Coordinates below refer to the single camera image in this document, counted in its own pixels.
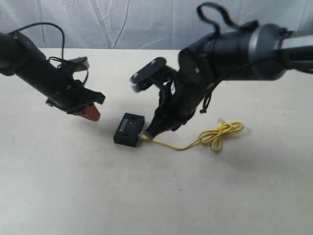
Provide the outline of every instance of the white backdrop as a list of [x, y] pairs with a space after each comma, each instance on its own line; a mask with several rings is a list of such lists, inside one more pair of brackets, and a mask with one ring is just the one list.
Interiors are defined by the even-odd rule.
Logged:
[[[210, 32], [196, 7], [203, 0], [0, 0], [0, 32], [46, 21], [61, 26], [66, 47], [182, 49]], [[311, 0], [215, 0], [233, 20], [259, 19], [289, 29], [310, 29]], [[221, 22], [212, 10], [208, 14]], [[25, 32], [39, 47], [60, 47], [50, 26]]]

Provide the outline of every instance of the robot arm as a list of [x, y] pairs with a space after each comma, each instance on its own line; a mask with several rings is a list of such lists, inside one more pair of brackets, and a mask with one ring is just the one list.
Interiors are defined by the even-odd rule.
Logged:
[[80, 80], [73, 79], [73, 73], [87, 70], [87, 57], [64, 60], [51, 57], [61, 64], [56, 68], [25, 35], [17, 31], [0, 33], [0, 73], [17, 75], [33, 88], [45, 95], [46, 103], [68, 114], [98, 121], [100, 113], [94, 102], [102, 104], [105, 96], [84, 87]]
[[[234, 31], [221, 34], [219, 25], [204, 16], [203, 7], [220, 12]], [[144, 135], [175, 131], [190, 120], [203, 101], [201, 113], [208, 108], [211, 94], [223, 80], [273, 81], [287, 70], [313, 73], [313, 35], [291, 32], [276, 24], [259, 25], [258, 21], [235, 24], [228, 12], [216, 3], [198, 6], [199, 18], [214, 27], [208, 34], [179, 52], [179, 70], [156, 58], [130, 78], [136, 92], [155, 84], [159, 89], [159, 107]]]

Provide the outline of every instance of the table surface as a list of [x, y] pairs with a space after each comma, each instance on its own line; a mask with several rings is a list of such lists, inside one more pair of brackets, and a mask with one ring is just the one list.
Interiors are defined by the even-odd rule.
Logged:
[[310, 75], [223, 82], [207, 114], [158, 137], [184, 146], [218, 118], [242, 121], [220, 154], [113, 143], [125, 112], [150, 121], [158, 103], [156, 88], [136, 94], [129, 77], [158, 56], [176, 69], [177, 54], [66, 49], [65, 58], [89, 58], [87, 87], [107, 97], [99, 122], [50, 108], [19, 78], [0, 77], [1, 235], [312, 234]]

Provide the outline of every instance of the yellow cable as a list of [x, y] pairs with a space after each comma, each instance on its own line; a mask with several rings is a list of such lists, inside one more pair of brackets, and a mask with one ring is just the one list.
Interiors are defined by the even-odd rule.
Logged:
[[173, 145], [157, 141], [157, 140], [151, 140], [145, 135], [141, 135], [140, 138], [144, 141], [152, 141], [154, 143], [158, 143], [161, 145], [164, 145], [166, 147], [169, 147], [171, 149], [177, 150], [177, 151], [183, 151], [186, 149], [189, 149], [193, 147], [196, 144], [208, 144], [211, 143], [212, 150], [214, 152], [219, 152], [222, 149], [223, 143], [222, 143], [222, 135], [224, 134], [231, 134], [241, 131], [244, 128], [244, 124], [240, 121], [233, 121], [229, 123], [224, 123], [223, 121], [219, 121], [217, 124], [217, 129], [215, 130], [207, 130], [203, 131], [196, 141], [193, 141], [191, 144], [187, 145], [186, 147], [175, 147]]

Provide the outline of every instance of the black box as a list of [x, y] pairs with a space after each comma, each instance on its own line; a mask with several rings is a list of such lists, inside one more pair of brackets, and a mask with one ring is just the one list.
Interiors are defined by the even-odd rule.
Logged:
[[125, 113], [114, 134], [114, 143], [136, 147], [144, 124], [144, 116]]

